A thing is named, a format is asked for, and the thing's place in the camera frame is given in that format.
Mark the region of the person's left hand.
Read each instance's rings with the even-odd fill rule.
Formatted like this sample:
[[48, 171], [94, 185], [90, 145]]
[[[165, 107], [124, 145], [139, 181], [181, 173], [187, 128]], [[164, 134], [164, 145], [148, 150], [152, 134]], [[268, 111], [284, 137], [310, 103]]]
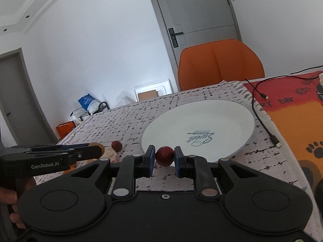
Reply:
[[27, 190], [36, 187], [36, 181], [33, 177], [28, 177], [24, 179], [16, 180], [16, 188], [15, 190], [9, 190], [4, 187], [1, 187], [1, 203], [11, 205], [13, 212], [10, 213], [9, 217], [12, 223], [16, 224], [16, 226], [20, 229], [25, 229], [25, 225], [23, 224], [20, 215], [18, 213], [18, 194], [22, 194]]

